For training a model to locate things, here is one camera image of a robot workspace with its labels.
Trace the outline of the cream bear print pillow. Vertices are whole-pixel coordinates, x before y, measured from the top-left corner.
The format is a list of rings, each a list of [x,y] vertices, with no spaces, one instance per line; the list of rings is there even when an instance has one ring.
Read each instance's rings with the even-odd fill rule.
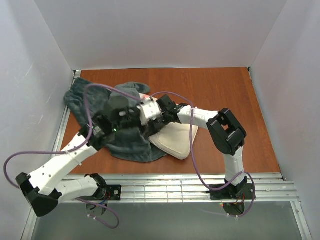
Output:
[[[150,136],[149,141],[168,155],[184,160],[191,153],[190,124],[170,123]]]

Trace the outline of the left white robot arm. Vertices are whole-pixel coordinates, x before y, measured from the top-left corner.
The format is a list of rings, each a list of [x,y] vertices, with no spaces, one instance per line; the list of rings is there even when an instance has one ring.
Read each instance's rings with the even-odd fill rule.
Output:
[[[73,169],[100,151],[104,142],[117,130],[141,127],[144,124],[143,103],[130,107],[128,99],[117,96],[95,115],[89,115],[83,126],[62,152],[31,173],[20,173],[16,182],[36,216],[43,217],[58,204],[84,197],[105,200],[109,192],[106,181],[97,173],[79,180],[64,181]]]

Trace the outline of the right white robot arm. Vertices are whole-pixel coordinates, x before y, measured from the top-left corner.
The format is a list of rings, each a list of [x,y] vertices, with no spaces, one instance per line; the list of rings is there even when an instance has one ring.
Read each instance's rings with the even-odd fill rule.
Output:
[[[186,103],[176,104],[165,94],[156,101],[160,115],[148,121],[150,133],[158,133],[170,123],[190,124],[208,130],[215,147],[222,153],[225,166],[225,184],[210,185],[213,193],[235,198],[244,191],[248,182],[244,174],[243,147],[247,133],[228,108],[209,111]]]

